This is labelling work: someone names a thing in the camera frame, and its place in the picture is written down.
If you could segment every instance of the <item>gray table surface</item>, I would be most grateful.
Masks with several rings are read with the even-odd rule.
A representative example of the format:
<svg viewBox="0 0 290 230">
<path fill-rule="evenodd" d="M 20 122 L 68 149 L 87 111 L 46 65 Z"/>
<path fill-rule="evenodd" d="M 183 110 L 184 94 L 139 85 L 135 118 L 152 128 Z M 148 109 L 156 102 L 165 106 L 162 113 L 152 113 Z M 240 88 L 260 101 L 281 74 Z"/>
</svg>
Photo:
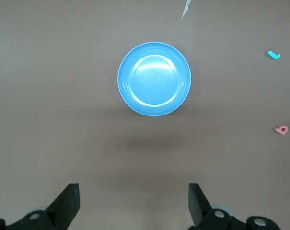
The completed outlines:
<svg viewBox="0 0 290 230">
<path fill-rule="evenodd" d="M 290 230 L 290 0 L 192 0 L 181 20 L 185 3 L 0 0 L 8 224 L 79 183 L 71 230 L 185 230 L 197 182 L 239 220 Z M 162 117 L 135 113 L 117 87 L 125 54 L 148 41 L 175 46 L 192 72 Z"/>
</svg>

